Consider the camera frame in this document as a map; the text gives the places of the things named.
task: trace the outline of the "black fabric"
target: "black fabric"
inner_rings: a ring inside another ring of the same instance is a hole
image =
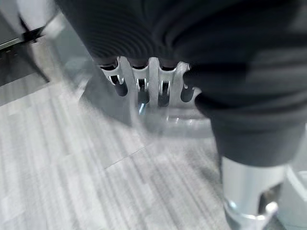
[[[192,64],[184,81],[202,90],[221,154],[255,166],[293,157],[307,119],[306,1],[57,2],[94,58]]]

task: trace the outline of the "floor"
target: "floor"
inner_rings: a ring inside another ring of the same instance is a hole
[[[0,87],[1,230],[229,229],[212,138],[149,138],[44,71]]]

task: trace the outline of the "silver metal part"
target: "silver metal part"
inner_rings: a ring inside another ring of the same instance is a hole
[[[271,202],[266,206],[265,213],[254,216],[239,213],[232,205],[231,202],[224,202],[228,224],[233,230],[263,230],[278,209],[277,203]]]
[[[270,202],[259,213],[261,195],[284,180],[287,165],[254,167],[222,159],[224,208],[239,229],[261,230],[277,210]]]
[[[117,66],[115,69],[112,70],[105,70],[103,69],[104,66],[100,65],[100,69],[103,71],[105,74],[106,78],[112,83],[112,85],[115,85],[115,82],[113,82],[112,77],[117,76],[117,79],[120,84],[124,83],[124,77],[123,77],[123,72],[120,67],[120,60],[119,57],[117,58]]]
[[[174,79],[176,73],[176,68],[174,68],[173,70],[162,70],[159,66],[159,94],[162,95],[163,93],[163,83],[167,83],[168,84],[168,88],[167,88],[167,95],[170,94],[170,90],[171,90],[171,85]]]
[[[148,83],[149,83],[149,65],[146,66],[143,69],[132,68],[132,72],[133,72],[133,76],[135,78],[136,87],[138,89],[138,92],[141,90],[139,80],[144,80],[145,90],[147,90],[148,89]]]

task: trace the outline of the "robotic hand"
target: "robotic hand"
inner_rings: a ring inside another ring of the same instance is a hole
[[[127,86],[117,56],[128,57],[142,103],[149,100],[149,57],[190,63],[184,82],[187,89],[201,89],[195,104],[211,120],[227,221],[232,229],[263,229],[277,210],[285,169],[305,131],[306,3],[57,2],[120,96]]]

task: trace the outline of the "metal bracket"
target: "metal bracket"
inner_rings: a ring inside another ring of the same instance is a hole
[[[171,90],[171,85],[174,79],[176,73],[176,68],[174,68],[173,70],[163,70],[160,68],[159,66],[159,94],[162,95],[163,94],[163,86],[165,84],[167,84],[167,91],[166,94],[169,96],[170,95],[170,90]]]
[[[149,65],[142,69],[135,69],[132,67],[133,76],[135,78],[138,92],[141,91],[141,81],[143,80],[144,90],[147,91],[149,84]]]
[[[105,74],[106,78],[112,83],[112,85],[116,85],[116,81],[118,81],[121,85],[124,83],[123,72],[120,67],[119,57],[117,58],[117,66],[115,69],[110,69],[110,67],[106,68],[103,65],[100,65],[100,69]]]

